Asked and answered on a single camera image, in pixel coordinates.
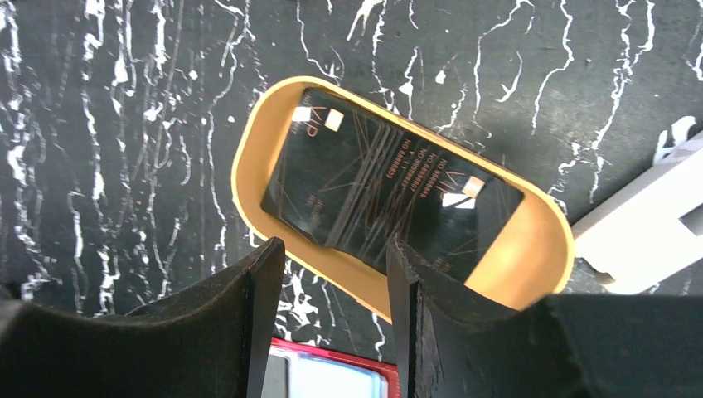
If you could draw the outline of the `red card holder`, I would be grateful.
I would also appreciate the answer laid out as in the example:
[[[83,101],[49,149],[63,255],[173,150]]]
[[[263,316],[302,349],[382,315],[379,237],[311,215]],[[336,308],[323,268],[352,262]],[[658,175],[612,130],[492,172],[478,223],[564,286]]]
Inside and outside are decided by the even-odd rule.
[[[401,389],[395,365],[274,338],[261,395],[398,398]]]

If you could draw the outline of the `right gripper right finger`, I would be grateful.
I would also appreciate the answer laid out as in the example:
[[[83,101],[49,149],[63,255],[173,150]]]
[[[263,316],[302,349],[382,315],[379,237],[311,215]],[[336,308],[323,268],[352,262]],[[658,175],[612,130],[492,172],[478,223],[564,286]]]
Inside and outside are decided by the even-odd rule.
[[[699,397],[699,296],[551,294],[516,311],[386,252],[403,397]]]

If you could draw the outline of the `yellow oval tray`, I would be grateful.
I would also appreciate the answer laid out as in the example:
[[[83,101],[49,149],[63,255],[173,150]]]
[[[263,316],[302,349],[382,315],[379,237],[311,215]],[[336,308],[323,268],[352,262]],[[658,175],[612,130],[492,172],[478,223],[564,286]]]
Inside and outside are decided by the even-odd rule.
[[[346,253],[315,245],[262,209],[261,202],[293,112],[308,88],[328,92],[416,133],[522,192],[521,204],[468,278],[458,281],[449,276],[451,279],[513,310],[527,308],[543,296],[564,288],[573,267],[573,236],[563,212],[546,193],[429,129],[312,76],[291,77],[272,85],[259,97],[246,122],[231,172],[231,186],[235,206],[255,235],[262,239],[274,236],[283,239],[290,258],[350,294],[381,318],[390,320],[386,263],[385,271],[379,272]]]

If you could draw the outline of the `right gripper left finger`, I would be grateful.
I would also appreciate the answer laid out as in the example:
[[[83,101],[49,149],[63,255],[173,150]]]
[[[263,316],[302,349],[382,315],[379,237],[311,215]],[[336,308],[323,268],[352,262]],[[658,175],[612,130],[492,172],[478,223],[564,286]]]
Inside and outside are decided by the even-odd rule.
[[[82,318],[1,287],[4,397],[258,397],[284,273],[279,238],[125,315]]]

